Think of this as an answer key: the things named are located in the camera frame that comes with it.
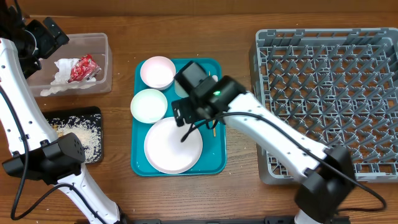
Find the white napkin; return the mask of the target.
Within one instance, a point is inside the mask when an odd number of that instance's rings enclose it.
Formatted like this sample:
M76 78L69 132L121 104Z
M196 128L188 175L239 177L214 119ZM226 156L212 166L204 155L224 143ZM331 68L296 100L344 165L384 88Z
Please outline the white napkin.
M86 85L78 85L77 82L68 83L71 69L78 60L78 58L61 58L56 61L55 65L58 68L58 72L55 74L55 80L50 83L51 88L40 92L40 96L50 96L69 89L86 89L93 86L93 84L89 84L89 82L95 82L95 77L87 80Z

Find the pink bowl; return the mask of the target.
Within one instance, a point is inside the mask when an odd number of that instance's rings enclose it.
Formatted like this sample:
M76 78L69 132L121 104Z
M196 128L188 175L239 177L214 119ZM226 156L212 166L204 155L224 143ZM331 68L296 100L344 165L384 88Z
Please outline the pink bowl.
M147 59L140 69L141 80L150 88L165 90L172 85L176 68L171 59L155 56Z

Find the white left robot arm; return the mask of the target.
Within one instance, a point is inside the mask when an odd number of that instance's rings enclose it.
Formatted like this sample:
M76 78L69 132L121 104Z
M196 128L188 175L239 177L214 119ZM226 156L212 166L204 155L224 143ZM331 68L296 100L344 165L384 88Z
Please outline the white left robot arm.
M20 65L22 56L34 53L33 33L1 14L1 123L12 159L2 166L8 175L20 178L11 218L20 220L16 208L27 179L61 190L91 223L127 223L123 211L94 181L85 165L85 153L73 133L58 137L39 109Z

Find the white bowl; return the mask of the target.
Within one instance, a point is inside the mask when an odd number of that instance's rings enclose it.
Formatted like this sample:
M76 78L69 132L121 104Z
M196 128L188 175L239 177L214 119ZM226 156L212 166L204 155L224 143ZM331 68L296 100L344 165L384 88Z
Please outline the white bowl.
M165 95L156 89L145 89L134 95L130 109L137 121L153 124L161 120L167 111L168 101Z

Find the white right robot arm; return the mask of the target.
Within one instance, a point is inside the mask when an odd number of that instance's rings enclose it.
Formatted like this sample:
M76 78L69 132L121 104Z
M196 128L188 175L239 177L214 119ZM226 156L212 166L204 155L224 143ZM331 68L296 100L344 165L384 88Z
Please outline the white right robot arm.
M188 97L172 102L178 126L217 119L236 129L276 157L300 183L295 203L300 211L295 223L327 223L354 188L353 162L341 146L327 147L316 142L273 115L229 76L177 75L176 82Z

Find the red snack wrapper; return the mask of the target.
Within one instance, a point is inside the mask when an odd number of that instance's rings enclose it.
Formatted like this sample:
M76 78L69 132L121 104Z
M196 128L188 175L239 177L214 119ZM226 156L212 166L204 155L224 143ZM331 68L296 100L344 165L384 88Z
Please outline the red snack wrapper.
M95 77L101 71L101 67L94 61L90 54L80 58L71 69L68 83L82 82Z

